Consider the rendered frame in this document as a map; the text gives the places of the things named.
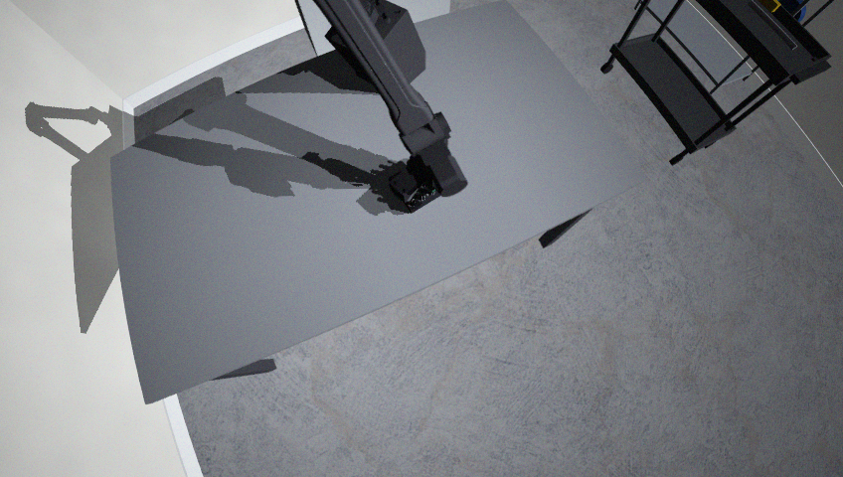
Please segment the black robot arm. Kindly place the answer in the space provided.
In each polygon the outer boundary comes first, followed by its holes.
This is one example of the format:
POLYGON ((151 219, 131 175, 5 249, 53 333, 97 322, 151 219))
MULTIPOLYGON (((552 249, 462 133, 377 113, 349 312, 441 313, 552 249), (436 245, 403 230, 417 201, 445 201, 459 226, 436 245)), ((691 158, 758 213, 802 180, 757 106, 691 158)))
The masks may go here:
POLYGON ((411 200, 423 181, 431 187, 436 185, 442 197, 462 191, 468 182, 448 149, 451 129, 446 119, 442 112, 433 114, 422 95, 409 85, 378 32, 391 23, 381 1, 313 2, 387 105, 400 139, 411 154, 410 164, 389 182, 391 191, 405 203, 411 200), (422 181, 422 178, 425 179, 422 181))

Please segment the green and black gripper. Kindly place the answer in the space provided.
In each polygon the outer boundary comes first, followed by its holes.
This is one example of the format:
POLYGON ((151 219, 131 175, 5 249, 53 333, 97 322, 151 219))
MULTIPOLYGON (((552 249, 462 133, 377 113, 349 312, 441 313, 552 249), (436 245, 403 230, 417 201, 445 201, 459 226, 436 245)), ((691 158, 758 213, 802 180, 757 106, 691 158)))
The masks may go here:
MULTIPOLYGON (((420 161, 421 161, 421 159, 420 159, 420 161)), ((425 166, 425 164, 424 164, 422 161, 421 161, 421 163, 425 166)), ((408 160, 408 161, 407 161, 407 166, 408 166, 409 164, 410 164, 410 160, 408 160)), ((428 188, 431 192, 434 192, 435 190, 437 190, 437 192, 439 193, 439 191, 438 191, 438 189, 437 189, 436 185, 434 185, 433 187, 431 187, 431 186, 430 186, 429 184, 427 184, 425 181, 423 181, 423 184, 424 184, 424 185, 425 185, 425 186, 426 186, 426 187, 427 187, 427 188, 428 188)))

